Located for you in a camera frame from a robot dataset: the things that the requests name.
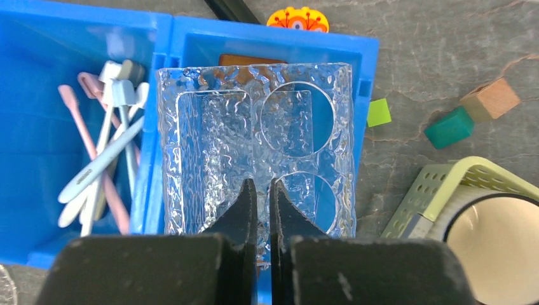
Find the blue storage box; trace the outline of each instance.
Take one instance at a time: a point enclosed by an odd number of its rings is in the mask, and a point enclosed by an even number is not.
[[[62,188],[89,162],[58,85],[71,85],[97,139],[104,111],[77,82],[79,72],[99,74],[106,60],[143,64],[155,96],[155,69],[165,66],[172,16],[41,1],[0,3],[0,262],[48,268],[78,237],[78,221],[57,226]],[[155,111],[155,99],[149,103]],[[130,204],[125,159],[115,183]],[[118,234],[111,215],[96,234]]]
[[[356,172],[371,100],[378,40],[366,37],[278,29],[262,25],[176,17],[167,64],[171,67],[216,66],[222,54],[270,58],[293,63],[346,62],[353,69],[354,136]],[[165,229],[162,151],[154,107],[146,111],[143,159],[138,192],[132,207],[131,230],[138,234],[160,234]],[[332,113],[313,109],[314,125],[332,124]],[[259,277],[260,303],[271,304],[271,275]]]
[[[96,139],[103,110],[96,101],[86,98],[77,74],[98,74],[109,59],[120,62],[129,58],[142,63],[151,85],[137,192],[130,207],[132,233],[164,232],[155,86],[155,71],[162,67],[213,66],[223,53],[290,64],[351,64],[353,154],[356,169],[359,166],[376,69],[376,39],[30,0],[0,3],[0,26],[0,128],[7,139],[0,149],[1,263],[48,268],[62,247],[78,236],[78,224],[57,227],[63,208],[57,196],[88,163],[88,157],[57,86],[67,84],[76,90],[80,109]],[[331,114],[319,118],[314,124],[327,129],[324,127],[331,124]],[[123,159],[118,166],[115,183],[129,203]],[[118,233],[110,215],[96,223],[95,233]],[[268,302],[269,273],[261,273],[260,279],[264,293],[259,300]]]

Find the white cup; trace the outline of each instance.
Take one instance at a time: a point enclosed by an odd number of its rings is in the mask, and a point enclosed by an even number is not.
[[[460,260],[479,302],[538,302],[539,202],[496,191],[485,196],[487,190],[477,189],[481,196],[463,203],[474,190],[466,187],[461,191],[467,195],[456,193],[447,204],[460,209],[444,230],[438,225],[438,234],[431,234],[431,238],[444,232],[442,239]]]

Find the teal block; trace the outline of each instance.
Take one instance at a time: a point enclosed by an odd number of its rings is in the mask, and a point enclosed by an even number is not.
[[[427,128],[425,135],[436,149],[442,149],[471,136],[474,127],[474,121],[460,106]]]

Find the gray marble table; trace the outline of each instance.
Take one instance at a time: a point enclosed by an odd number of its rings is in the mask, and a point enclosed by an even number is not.
[[[71,0],[215,18],[203,0]],[[539,1],[245,0],[260,20],[310,6],[332,32],[381,41],[373,99],[387,98],[393,122],[370,128],[356,192],[357,235],[378,236],[426,164],[483,156],[539,185]],[[522,104],[468,139],[436,150],[423,134],[477,85],[505,76]],[[45,272],[8,267],[20,304],[32,304]]]

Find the small wooden cube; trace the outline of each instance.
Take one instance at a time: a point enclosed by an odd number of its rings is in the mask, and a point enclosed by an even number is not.
[[[505,79],[477,87],[461,98],[460,103],[476,123],[497,119],[521,100]]]

